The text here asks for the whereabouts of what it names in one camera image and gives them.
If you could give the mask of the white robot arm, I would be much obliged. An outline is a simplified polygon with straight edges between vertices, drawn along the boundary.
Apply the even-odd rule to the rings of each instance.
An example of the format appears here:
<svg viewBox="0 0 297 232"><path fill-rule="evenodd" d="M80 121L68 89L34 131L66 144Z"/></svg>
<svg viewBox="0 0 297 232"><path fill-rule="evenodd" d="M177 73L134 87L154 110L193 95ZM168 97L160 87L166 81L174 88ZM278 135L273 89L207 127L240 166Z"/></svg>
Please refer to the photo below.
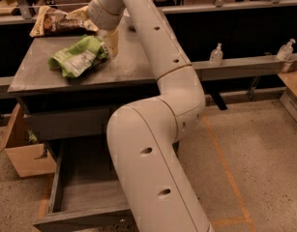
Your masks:
<svg viewBox="0 0 297 232"><path fill-rule="evenodd" d="M118 108L106 129L139 232L215 232L173 149L198 125L205 96L166 18L151 0L92 0L88 13L105 30L130 14L160 90Z"/></svg>

